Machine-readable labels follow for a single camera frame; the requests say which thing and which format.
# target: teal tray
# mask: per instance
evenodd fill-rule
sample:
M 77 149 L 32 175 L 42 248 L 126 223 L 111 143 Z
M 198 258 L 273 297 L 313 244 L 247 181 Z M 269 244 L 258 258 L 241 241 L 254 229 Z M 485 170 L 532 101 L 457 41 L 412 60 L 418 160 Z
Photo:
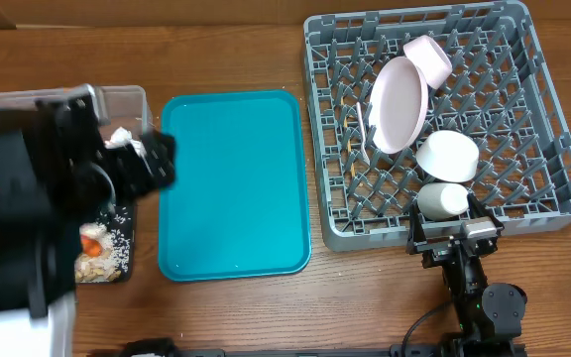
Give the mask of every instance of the teal tray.
M 267 90 L 179 96 L 163 111 L 177 142 L 161 194 L 158 263 L 176 282 L 296 273 L 311 255 L 296 99 Z

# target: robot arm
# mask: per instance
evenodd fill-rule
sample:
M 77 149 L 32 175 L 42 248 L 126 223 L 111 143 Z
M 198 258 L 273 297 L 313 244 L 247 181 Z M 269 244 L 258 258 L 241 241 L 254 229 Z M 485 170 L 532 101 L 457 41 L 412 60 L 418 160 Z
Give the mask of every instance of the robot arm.
M 105 148 L 100 89 L 82 85 L 36 110 L 0 110 L 0 356 L 67 356 L 78 227 L 174 180 L 174 139 Z
M 442 267 L 462 331 L 445 334 L 437 346 L 413 346 L 410 353 L 406 352 L 408 333 L 402 346 L 392 346 L 393 356 L 526 356 L 524 346 L 513 343 L 521 335 L 525 292 L 510 284 L 488 284 L 482 269 L 481 258 L 497 251 L 504 224 L 474 195 L 469 194 L 468 200 L 470 219 L 444 239 L 426 238 L 414 205 L 406 244 L 407 253 L 422 254 L 423 268 Z

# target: cable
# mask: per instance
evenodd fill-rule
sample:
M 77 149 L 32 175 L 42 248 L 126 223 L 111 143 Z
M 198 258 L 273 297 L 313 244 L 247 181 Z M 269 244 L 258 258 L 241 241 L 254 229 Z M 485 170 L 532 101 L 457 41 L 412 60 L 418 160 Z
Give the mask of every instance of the cable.
M 438 307 L 434 308 L 433 310 L 425 313 L 423 317 L 419 318 L 413 324 L 413 326 L 406 332 L 406 335 L 404 336 L 404 339 L 402 340 L 402 347 L 400 348 L 400 357 L 406 357 L 405 351 L 406 351 L 406 345 L 408 343 L 408 339 L 411 337 L 411 334 L 417 329 L 417 327 L 420 326 L 420 324 L 423 323 L 427 318 L 429 318 L 432 315 L 444 310 L 446 307 L 448 307 L 451 304 L 451 302 L 453 302 L 453 301 L 452 300 L 447 301 L 447 302 L 439 305 Z
M 464 267 L 464 260 L 462 259 L 462 247 L 457 247 L 457 258 L 460 264 L 460 294 L 457 298 L 462 298 L 466 292 L 466 267 Z

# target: white mug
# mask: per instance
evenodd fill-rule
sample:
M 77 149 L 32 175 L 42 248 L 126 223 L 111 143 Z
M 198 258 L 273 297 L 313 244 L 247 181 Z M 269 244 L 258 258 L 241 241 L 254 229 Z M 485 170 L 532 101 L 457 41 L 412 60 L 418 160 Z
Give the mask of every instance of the white mug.
M 466 212 L 468 190 L 459 183 L 429 183 L 417 194 L 417 207 L 430 220 L 447 219 Z
M 439 88 L 453 72 L 446 53 L 435 40 L 426 35 L 405 44 L 403 49 L 404 55 L 420 68 L 431 88 Z

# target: gray dish rack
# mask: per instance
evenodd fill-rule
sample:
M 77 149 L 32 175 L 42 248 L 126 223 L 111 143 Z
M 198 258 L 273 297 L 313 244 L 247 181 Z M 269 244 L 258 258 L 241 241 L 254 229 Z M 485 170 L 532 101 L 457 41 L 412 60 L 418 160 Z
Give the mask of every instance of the gray dish rack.
M 331 250 L 405 243 L 407 209 L 434 181 L 417 165 L 415 152 L 437 130 L 456 130 L 478 145 L 477 174 L 466 186 L 504 222 L 505 235 L 558 230 L 571 222 L 571 135 L 523 4 L 312 16 L 304 35 L 323 240 Z M 389 156 L 373 144 L 372 130 L 363 138 L 355 104 L 367 106 L 367 121 L 378 72 L 421 35 L 440 44 L 453 74 L 431 89 L 418 139 Z M 420 216 L 431 237 L 458 232 L 468 218 L 468 212 L 444 222 Z

